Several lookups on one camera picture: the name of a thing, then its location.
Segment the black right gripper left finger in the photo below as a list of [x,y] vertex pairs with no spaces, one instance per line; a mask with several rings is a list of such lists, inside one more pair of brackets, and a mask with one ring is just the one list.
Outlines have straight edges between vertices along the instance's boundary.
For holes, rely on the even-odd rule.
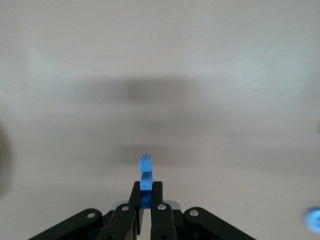
[[98,240],[137,240],[141,233],[143,208],[140,183],[134,182],[128,202],[119,204],[103,217]]

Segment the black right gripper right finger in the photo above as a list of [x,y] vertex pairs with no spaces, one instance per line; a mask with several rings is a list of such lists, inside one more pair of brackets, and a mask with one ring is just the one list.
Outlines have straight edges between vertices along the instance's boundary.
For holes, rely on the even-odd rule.
[[151,197],[150,240],[178,240],[173,209],[163,200],[163,183],[155,181]]

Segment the blue letter E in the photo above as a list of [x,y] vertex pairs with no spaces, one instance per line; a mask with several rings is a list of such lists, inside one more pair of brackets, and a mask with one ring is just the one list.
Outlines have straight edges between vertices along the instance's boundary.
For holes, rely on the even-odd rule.
[[151,154],[143,154],[139,160],[139,170],[141,172],[140,191],[141,191],[141,207],[150,209],[152,205],[153,191],[153,156]]

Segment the blue digit 6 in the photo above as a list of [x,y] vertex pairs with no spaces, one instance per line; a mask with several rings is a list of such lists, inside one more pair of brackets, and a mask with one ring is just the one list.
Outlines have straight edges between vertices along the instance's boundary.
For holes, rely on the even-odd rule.
[[311,207],[306,211],[304,224],[309,231],[320,234],[320,206]]

